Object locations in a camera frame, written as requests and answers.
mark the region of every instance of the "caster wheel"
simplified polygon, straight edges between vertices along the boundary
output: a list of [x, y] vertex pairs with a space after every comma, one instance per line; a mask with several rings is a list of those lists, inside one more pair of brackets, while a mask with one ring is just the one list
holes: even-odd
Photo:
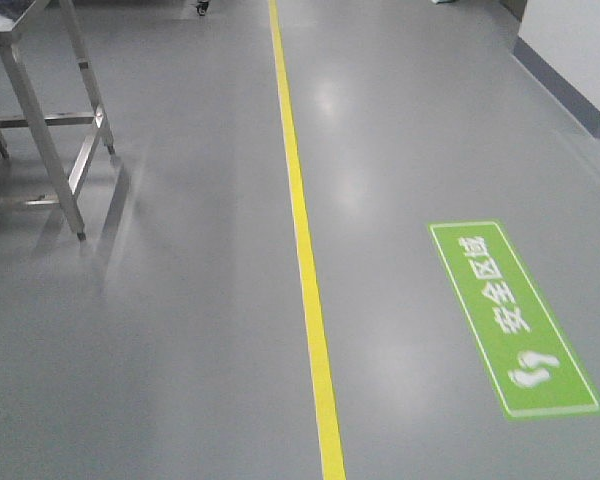
[[204, 17], [207, 14], [207, 8], [209, 8], [209, 2], [199, 2], [198, 5], [196, 5], [196, 11], [201, 17]]

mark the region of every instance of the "steel frame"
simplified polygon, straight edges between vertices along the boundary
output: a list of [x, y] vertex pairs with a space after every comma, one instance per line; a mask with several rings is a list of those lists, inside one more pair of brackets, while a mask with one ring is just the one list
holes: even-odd
[[[22, 108], [23, 116], [0, 118], [0, 130], [5, 128], [29, 128], [40, 154], [41, 160], [55, 190], [55, 195], [35, 197], [0, 198], [0, 209], [48, 209], [60, 207], [69, 223], [71, 231], [84, 240], [84, 220], [78, 208], [77, 200], [89, 171], [99, 141], [115, 155], [113, 134], [109, 126], [105, 108], [100, 95], [87, 49], [80, 32], [73, 0], [59, 0], [62, 18], [71, 39], [82, 81], [87, 90], [92, 110], [79, 113], [60, 113], [45, 116], [20, 55], [18, 42], [24, 25], [31, 17], [41, 12], [49, 0], [35, 0], [23, 17], [10, 32], [0, 32], [0, 58], [7, 72], [15, 95]], [[67, 176], [58, 156], [49, 132], [50, 126], [90, 124], [91, 127], [82, 143], [78, 156]], [[0, 153], [6, 161], [8, 152], [6, 143], [0, 134]]]

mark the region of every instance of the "white wall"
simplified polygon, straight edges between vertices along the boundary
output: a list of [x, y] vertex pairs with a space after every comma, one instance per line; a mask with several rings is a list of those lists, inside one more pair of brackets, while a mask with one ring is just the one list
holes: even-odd
[[600, 110], [600, 0], [528, 0], [518, 35]]

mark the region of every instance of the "footprint icon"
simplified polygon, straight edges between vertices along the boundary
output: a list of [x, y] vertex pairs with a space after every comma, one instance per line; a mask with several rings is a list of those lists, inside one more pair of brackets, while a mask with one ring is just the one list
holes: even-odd
[[551, 380], [551, 374], [546, 368], [539, 368], [532, 372], [509, 370], [509, 378], [520, 388], [533, 388], [540, 383]]
[[520, 388], [533, 388], [551, 380], [549, 370], [544, 367], [558, 368], [560, 361], [553, 355], [527, 350], [518, 353], [518, 363], [525, 370], [509, 370], [509, 378]]
[[518, 353], [518, 363], [522, 368], [536, 369], [540, 366], [558, 368], [560, 361], [553, 355], [545, 355], [544, 353], [526, 352]]

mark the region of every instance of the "stainless steel table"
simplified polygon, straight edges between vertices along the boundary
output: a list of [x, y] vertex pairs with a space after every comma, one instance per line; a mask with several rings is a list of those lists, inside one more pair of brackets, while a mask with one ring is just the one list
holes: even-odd
[[[69, 222], [71, 231], [76, 233], [80, 240], [84, 240], [84, 221], [77, 204], [78, 195], [100, 139], [103, 140], [109, 153], [115, 154], [113, 135], [80, 33], [72, 0], [59, 0], [59, 2], [62, 18], [69, 32], [78, 67], [82, 73], [82, 80], [89, 96], [91, 111], [47, 116], [42, 113], [42, 108], [20, 56], [18, 42], [31, 21], [45, 9], [50, 1], [0, 0], [0, 57], [24, 114], [19, 117], [0, 118], [0, 129], [28, 127], [31, 130], [56, 194], [40, 195], [34, 198], [3, 198], [0, 199], [0, 208], [41, 209], [59, 206]], [[84, 139], [71, 173], [67, 176], [48, 127], [77, 124], [90, 124], [91, 128]], [[3, 157], [7, 157], [6, 144], [1, 135], [0, 153]]]

